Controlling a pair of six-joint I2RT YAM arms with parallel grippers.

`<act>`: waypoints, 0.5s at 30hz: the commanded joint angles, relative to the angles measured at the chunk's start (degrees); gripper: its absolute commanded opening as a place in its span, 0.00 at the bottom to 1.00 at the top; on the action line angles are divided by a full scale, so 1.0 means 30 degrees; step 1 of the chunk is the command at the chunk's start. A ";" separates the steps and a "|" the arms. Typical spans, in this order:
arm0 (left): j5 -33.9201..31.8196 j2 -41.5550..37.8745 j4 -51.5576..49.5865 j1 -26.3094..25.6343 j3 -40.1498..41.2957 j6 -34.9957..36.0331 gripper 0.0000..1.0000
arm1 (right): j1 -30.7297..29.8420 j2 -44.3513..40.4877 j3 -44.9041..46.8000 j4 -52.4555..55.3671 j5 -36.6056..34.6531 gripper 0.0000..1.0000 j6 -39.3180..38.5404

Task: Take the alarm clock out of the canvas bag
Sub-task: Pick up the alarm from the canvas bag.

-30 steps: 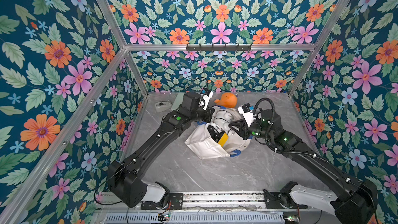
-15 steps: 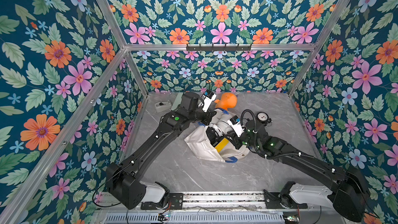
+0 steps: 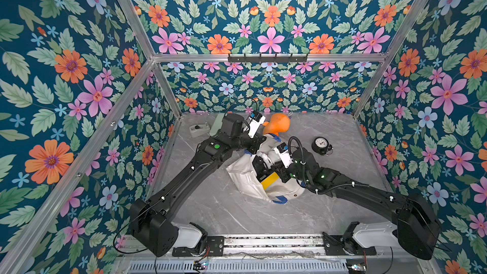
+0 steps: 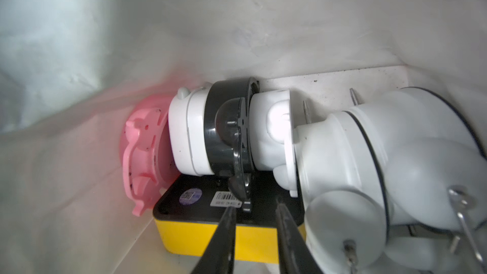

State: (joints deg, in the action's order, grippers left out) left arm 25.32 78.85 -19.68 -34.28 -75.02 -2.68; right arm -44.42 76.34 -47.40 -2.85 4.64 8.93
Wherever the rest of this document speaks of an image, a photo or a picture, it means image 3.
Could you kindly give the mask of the small black alarm clock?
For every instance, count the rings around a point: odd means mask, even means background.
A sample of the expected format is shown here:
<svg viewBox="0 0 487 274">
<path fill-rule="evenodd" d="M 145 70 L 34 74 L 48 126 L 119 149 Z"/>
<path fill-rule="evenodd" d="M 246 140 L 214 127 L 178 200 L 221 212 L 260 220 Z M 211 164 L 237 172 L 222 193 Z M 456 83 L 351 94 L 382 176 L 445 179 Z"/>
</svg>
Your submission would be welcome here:
<svg viewBox="0 0 487 274">
<path fill-rule="evenodd" d="M 312 142 L 312 150 L 313 152 L 321 155 L 321 156 L 328 156 L 333 153 L 333 146 L 330 144 L 328 139 L 318 136 Z"/>
</svg>

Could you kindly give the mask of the black yellow square clock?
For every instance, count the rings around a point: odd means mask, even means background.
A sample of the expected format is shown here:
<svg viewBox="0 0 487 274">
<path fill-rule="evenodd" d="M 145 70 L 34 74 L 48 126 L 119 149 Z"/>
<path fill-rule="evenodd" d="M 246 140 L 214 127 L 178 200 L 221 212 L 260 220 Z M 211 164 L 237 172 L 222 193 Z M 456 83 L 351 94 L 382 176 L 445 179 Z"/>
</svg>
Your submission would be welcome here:
<svg viewBox="0 0 487 274">
<path fill-rule="evenodd" d="M 273 162 L 270 158 L 255 156 L 252 166 L 256 171 L 256 178 L 264 190 L 280 180 L 280 173 L 283 167 L 281 160 Z"/>
</svg>

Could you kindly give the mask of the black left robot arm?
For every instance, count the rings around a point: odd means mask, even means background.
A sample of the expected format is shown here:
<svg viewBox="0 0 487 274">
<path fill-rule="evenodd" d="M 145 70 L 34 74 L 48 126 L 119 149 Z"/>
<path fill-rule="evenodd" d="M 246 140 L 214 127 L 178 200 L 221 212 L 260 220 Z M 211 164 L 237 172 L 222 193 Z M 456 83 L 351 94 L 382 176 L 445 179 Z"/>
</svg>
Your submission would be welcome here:
<svg viewBox="0 0 487 274">
<path fill-rule="evenodd" d="M 257 111 L 244 118 L 226 114 L 220 130 L 202 141 L 191 161 L 162 190 L 130 208 L 128 232 L 155 256 L 165 255 L 182 239 L 182 229 L 172 224 L 180 207 L 195 189 L 238 150 L 255 154 L 266 137 L 257 131 L 265 116 Z"/>
</svg>

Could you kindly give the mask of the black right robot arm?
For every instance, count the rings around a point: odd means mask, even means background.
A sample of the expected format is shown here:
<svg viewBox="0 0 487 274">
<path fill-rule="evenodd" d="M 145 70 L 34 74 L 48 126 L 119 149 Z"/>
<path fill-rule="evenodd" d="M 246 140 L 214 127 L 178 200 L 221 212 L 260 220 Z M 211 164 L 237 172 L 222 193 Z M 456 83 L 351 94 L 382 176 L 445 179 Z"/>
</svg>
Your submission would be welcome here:
<svg viewBox="0 0 487 274">
<path fill-rule="evenodd" d="M 295 179 L 316 195 L 347 200 L 385 218 L 384 223 L 354 221 L 338 239 L 323 235 L 347 254 L 371 247 L 400 247 L 420 260 L 431 260 L 441 232 L 441 223 L 421 195 L 402 195 L 377 189 L 322 167 L 306 149 L 296 150 L 285 161 L 279 159 L 271 170 L 285 181 Z"/>
</svg>

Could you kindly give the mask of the white canvas tote bag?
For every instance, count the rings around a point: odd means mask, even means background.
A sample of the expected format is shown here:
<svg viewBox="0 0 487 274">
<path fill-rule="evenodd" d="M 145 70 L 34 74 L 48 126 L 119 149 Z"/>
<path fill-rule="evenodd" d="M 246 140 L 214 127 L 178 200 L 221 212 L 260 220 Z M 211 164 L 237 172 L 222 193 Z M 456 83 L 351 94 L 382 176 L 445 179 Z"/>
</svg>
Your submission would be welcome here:
<svg viewBox="0 0 487 274">
<path fill-rule="evenodd" d="M 296 182 L 283 181 L 278 173 L 285 169 L 278 148 L 285 142 L 275 134 L 267 134 L 256 154 L 246 151 L 242 157 L 226 167 L 237 190 L 252 198 L 286 204 L 304 193 Z"/>
</svg>

